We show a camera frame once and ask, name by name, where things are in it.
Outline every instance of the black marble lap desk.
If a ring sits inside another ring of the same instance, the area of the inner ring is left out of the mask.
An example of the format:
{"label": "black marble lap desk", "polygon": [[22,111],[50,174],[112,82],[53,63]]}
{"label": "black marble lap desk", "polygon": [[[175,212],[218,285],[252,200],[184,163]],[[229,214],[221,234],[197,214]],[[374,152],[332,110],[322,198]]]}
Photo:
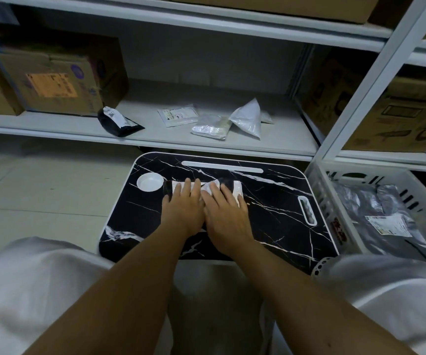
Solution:
{"label": "black marble lap desk", "polygon": [[[184,161],[206,165],[187,166],[182,164]],[[260,168],[263,173],[237,168],[217,169],[208,167],[208,164]],[[148,172],[159,173],[164,179],[176,181],[184,181],[187,177],[192,180],[199,178],[202,182],[221,177],[241,181],[244,199],[249,205],[254,238],[305,273],[310,274],[322,258],[338,254],[310,186],[304,174],[296,168],[152,152],[134,162],[100,238],[100,254],[113,262],[119,261],[160,224],[162,188],[144,192],[136,185],[137,179]],[[316,226],[307,224],[299,205],[299,196],[308,198],[317,220]],[[186,241],[180,259],[230,260],[216,250],[204,231]]]}

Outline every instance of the tiled floor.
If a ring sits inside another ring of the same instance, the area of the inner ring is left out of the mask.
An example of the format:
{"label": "tiled floor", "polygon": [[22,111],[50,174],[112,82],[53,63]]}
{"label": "tiled floor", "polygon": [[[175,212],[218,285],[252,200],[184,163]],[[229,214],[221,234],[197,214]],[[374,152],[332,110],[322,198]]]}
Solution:
{"label": "tiled floor", "polygon": [[0,135],[0,249],[39,236],[96,251],[131,146]]}
{"label": "tiled floor", "polygon": [[[0,249],[30,236],[95,252],[136,147],[0,135]],[[237,266],[177,266],[172,354],[257,354],[259,294]]]}

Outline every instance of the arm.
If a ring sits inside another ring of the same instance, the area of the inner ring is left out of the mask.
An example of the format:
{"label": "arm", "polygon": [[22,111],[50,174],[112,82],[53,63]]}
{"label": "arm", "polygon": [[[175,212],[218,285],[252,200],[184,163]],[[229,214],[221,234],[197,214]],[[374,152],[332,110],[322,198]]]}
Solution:
{"label": "arm", "polygon": [[295,355],[415,355],[404,343],[310,276],[274,255],[252,237],[248,208],[231,192],[202,192],[208,236],[231,257],[274,310]]}
{"label": "arm", "polygon": [[152,354],[185,240],[203,222],[200,181],[162,201],[160,226],[42,334],[25,355]]}

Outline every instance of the hand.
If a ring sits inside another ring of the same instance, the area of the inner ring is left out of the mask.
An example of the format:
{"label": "hand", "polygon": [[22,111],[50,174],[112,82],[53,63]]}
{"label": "hand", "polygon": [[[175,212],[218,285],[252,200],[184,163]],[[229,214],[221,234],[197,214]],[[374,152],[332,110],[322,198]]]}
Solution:
{"label": "hand", "polygon": [[178,183],[172,192],[172,199],[169,201],[168,195],[163,198],[160,216],[161,226],[181,231],[185,239],[198,233],[205,219],[204,203],[200,199],[200,179],[195,179],[195,185],[190,192],[191,185],[189,178],[185,180],[183,190]]}
{"label": "hand", "polygon": [[239,206],[226,185],[210,184],[213,197],[202,191],[205,202],[206,231],[217,250],[234,258],[235,252],[243,245],[254,241],[248,206],[243,197],[238,196]]}

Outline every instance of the white pants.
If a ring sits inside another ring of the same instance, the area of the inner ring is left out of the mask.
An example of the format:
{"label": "white pants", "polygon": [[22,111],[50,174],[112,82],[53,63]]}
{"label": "white pants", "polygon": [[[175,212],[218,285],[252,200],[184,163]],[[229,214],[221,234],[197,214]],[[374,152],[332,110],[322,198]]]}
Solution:
{"label": "white pants", "polygon": [[[26,238],[8,245],[0,253],[0,354],[23,353],[112,266],[66,242]],[[327,260],[317,268],[318,282],[426,355],[426,263],[361,255]],[[264,345],[271,340],[271,355],[291,354],[264,307],[260,325]],[[166,317],[155,354],[169,354],[172,345]]]}

